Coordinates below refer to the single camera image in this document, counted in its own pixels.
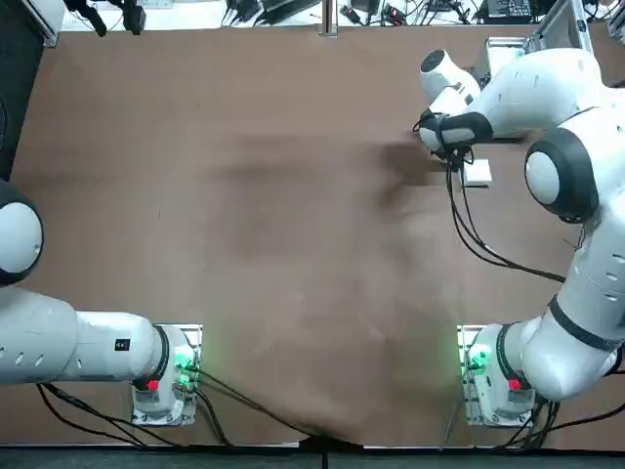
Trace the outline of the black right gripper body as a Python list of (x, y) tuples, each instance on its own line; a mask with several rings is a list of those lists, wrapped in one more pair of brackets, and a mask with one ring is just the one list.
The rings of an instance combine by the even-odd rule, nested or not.
[(464, 164), (463, 147), (439, 147), (431, 149), (430, 154), (436, 156), (445, 166), (459, 169)]

